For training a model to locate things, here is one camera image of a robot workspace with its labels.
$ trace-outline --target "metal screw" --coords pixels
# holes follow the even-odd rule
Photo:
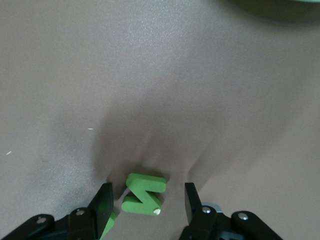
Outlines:
[[[211,202],[203,202],[202,206],[207,206],[207,207],[211,207],[213,208],[218,214],[219,213],[223,213],[221,207],[219,207],[219,205],[211,203]]]
[[[82,214],[84,214],[85,211],[78,209],[77,212],[75,213],[77,216],[81,216]]]
[[[154,213],[155,215],[159,215],[159,214],[161,213],[161,209],[160,209],[160,208],[156,208],[156,209],[153,211],[153,213]]]
[[[38,220],[36,221],[37,224],[43,224],[47,219],[45,217],[39,217]]]
[[[205,214],[209,214],[209,213],[211,213],[211,209],[208,206],[203,206],[202,207],[202,212],[204,212]]]
[[[249,219],[248,215],[243,213],[243,212],[238,213],[238,217],[240,219],[242,219],[242,220],[248,220]]]

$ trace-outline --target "green letter block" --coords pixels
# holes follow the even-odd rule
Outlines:
[[[115,212],[113,211],[113,212],[111,213],[111,216],[110,216],[108,222],[107,222],[106,225],[105,225],[105,228],[104,228],[104,230],[103,230],[103,233],[102,233],[100,239],[103,239],[103,238],[105,237],[105,235],[110,231],[110,229],[114,226],[115,221],[116,221],[116,217],[117,217],[117,216],[116,216]]]
[[[125,196],[122,210],[125,212],[159,215],[161,203],[152,193],[163,193],[166,190],[166,180],[163,177],[131,173],[126,180],[126,186],[135,196]]]

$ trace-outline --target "white speck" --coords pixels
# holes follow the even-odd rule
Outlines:
[[[159,214],[161,213],[161,209],[160,209],[160,208],[156,208],[156,209],[153,211],[153,213],[154,213],[155,215],[159,215]]]

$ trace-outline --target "table surface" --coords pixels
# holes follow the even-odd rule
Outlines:
[[[110,181],[105,239],[177,240],[184,182],[227,216],[318,239],[319,6],[283,19],[264,9],[0,1],[0,238],[87,206]],[[121,211],[129,173],[167,179],[159,216]]]

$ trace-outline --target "bolt head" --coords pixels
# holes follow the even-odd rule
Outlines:
[[[85,213],[85,211],[78,209],[77,212],[75,213],[77,216],[81,216]]]
[[[156,208],[156,209],[153,211],[153,213],[154,213],[155,215],[159,215],[159,214],[161,213],[161,209],[160,209],[160,208]]]
[[[248,215],[245,214],[244,212],[238,213],[238,217],[239,217],[241,220],[244,220],[244,221],[249,219]]]
[[[208,206],[203,206],[202,207],[202,212],[204,212],[205,214],[209,214],[209,213],[211,213],[211,209]]]
[[[39,217],[39,219],[36,221],[37,224],[43,224],[47,219],[45,217]]]

